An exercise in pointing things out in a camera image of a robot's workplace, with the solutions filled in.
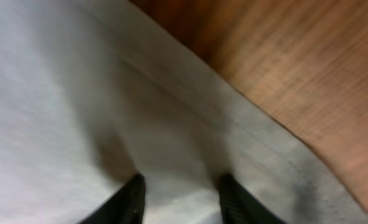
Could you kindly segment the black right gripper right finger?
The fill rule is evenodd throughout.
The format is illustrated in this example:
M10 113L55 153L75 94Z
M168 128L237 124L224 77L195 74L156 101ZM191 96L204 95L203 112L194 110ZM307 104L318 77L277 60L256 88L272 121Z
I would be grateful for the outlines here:
M286 224L262 205L231 174L221 176L218 192L224 224Z

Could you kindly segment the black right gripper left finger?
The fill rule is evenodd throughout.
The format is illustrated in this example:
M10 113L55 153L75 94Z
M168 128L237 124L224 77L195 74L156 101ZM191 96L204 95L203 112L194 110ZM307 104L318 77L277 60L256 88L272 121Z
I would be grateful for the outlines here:
M145 193L144 176L136 174L78 224L142 224Z

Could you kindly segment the light blue printed t-shirt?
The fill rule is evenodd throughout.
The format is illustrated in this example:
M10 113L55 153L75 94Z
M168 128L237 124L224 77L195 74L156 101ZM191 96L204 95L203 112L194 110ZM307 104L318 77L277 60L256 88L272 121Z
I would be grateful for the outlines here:
M127 1L0 1L0 223L78 223L136 174L142 223L221 223L231 174L285 223L368 223L301 141Z

